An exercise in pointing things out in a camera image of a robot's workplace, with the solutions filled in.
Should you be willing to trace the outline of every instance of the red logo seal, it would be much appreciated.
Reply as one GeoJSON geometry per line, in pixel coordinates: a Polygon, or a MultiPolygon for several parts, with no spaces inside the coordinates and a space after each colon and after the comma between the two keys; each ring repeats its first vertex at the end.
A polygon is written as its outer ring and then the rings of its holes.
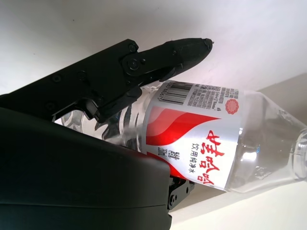
{"type": "Polygon", "coordinates": [[[239,109],[239,103],[236,99],[229,99],[227,102],[226,102],[226,111],[229,113],[229,114],[235,114],[236,112],[238,112],[238,109],[239,109]]]}

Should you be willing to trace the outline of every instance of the metal screw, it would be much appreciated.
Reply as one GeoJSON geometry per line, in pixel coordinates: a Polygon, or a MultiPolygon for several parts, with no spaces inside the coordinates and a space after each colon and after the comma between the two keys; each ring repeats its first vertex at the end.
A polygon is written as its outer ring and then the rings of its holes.
{"type": "Polygon", "coordinates": [[[128,67],[130,68],[130,70],[136,71],[139,68],[138,61],[136,59],[129,60],[128,67]]]}
{"type": "Polygon", "coordinates": [[[129,45],[129,51],[130,51],[130,52],[133,52],[133,53],[136,51],[136,47],[135,47],[134,44],[130,44],[130,45],[129,45]]]}
{"type": "Polygon", "coordinates": [[[170,206],[173,206],[174,202],[175,202],[175,196],[172,195],[171,198],[170,198],[170,202],[169,202],[170,206]]]}
{"type": "Polygon", "coordinates": [[[96,98],[97,103],[101,104],[102,102],[104,102],[104,97],[99,96],[96,98]]]}
{"type": "Polygon", "coordinates": [[[52,81],[54,83],[59,83],[62,80],[62,77],[60,75],[53,75],[52,76],[52,81]]]}
{"type": "Polygon", "coordinates": [[[86,73],[84,71],[80,71],[77,73],[77,77],[79,78],[79,80],[81,81],[86,81],[86,73]]]}
{"type": "Polygon", "coordinates": [[[53,102],[48,102],[45,104],[45,108],[49,111],[54,110],[56,108],[56,105],[53,102]]]}
{"type": "Polygon", "coordinates": [[[141,62],[142,65],[145,65],[146,60],[145,59],[141,59],[140,62],[141,62]]]}

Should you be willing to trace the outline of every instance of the red and white label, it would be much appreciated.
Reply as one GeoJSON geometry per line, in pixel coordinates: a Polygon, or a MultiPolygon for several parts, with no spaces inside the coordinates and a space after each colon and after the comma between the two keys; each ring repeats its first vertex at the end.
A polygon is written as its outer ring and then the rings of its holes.
{"type": "Polygon", "coordinates": [[[243,94],[167,81],[146,111],[142,151],[171,174],[224,190],[236,154],[243,94]]]}

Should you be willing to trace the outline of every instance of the red chinese characters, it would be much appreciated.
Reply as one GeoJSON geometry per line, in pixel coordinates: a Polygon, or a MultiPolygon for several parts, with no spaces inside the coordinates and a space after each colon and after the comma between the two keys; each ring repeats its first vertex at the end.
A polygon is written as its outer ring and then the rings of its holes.
{"type": "Polygon", "coordinates": [[[202,146],[201,153],[202,153],[202,154],[205,154],[205,148],[206,148],[206,150],[207,150],[208,153],[215,154],[216,157],[217,157],[217,156],[224,156],[225,153],[219,152],[219,151],[217,150],[217,146],[219,146],[221,143],[220,143],[220,142],[217,142],[217,141],[215,140],[216,138],[219,138],[219,136],[214,135],[213,131],[210,130],[210,131],[209,131],[209,134],[208,134],[208,136],[207,136],[206,139],[209,140],[211,143],[214,144],[215,149],[213,149],[212,145],[209,146],[209,145],[206,145],[205,143],[202,143],[202,144],[201,144],[201,146],[202,146]]]}
{"type": "Polygon", "coordinates": [[[213,184],[214,185],[214,183],[209,180],[209,175],[208,174],[203,173],[202,175],[203,175],[203,177],[202,176],[198,176],[197,180],[201,181],[203,184],[213,184]]]}
{"type": "MultiPolygon", "coordinates": [[[[218,146],[221,145],[220,142],[218,142],[216,139],[218,139],[219,136],[215,135],[212,130],[209,131],[207,140],[209,140],[212,144],[206,144],[202,143],[202,149],[201,153],[210,153],[214,154],[215,157],[217,156],[224,156],[224,153],[218,151],[218,146]]],[[[213,163],[213,157],[206,156],[205,160],[202,160],[201,163],[199,164],[200,168],[206,169],[206,173],[203,173],[202,176],[198,176],[197,180],[201,181],[203,184],[212,184],[214,185],[214,182],[209,179],[209,172],[212,170],[220,170],[215,164],[213,163]]]]}
{"type": "Polygon", "coordinates": [[[206,157],[206,161],[201,161],[200,163],[201,168],[206,168],[206,173],[210,172],[211,170],[220,170],[218,167],[216,167],[213,164],[213,158],[212,157],[206,157]]]}

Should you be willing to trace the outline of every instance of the bottle neck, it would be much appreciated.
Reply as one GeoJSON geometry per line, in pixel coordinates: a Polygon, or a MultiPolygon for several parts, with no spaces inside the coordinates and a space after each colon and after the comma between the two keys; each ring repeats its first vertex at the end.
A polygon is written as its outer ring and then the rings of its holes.
{"type": "Polygon", "coordinates": [[[304,129],[299,135],[295,149],[291,157],[293,173],[297,180],[306,180],[307,178],[307,129],[304,129]]]}

